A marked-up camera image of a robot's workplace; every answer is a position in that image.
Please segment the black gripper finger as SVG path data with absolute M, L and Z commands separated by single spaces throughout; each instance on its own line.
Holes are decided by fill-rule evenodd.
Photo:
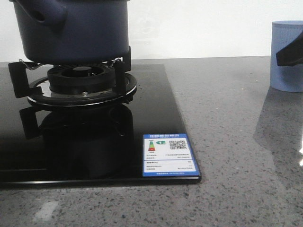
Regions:
M 303 63 L 303 34 L 276 53 L 278 66 L 295 66 Z

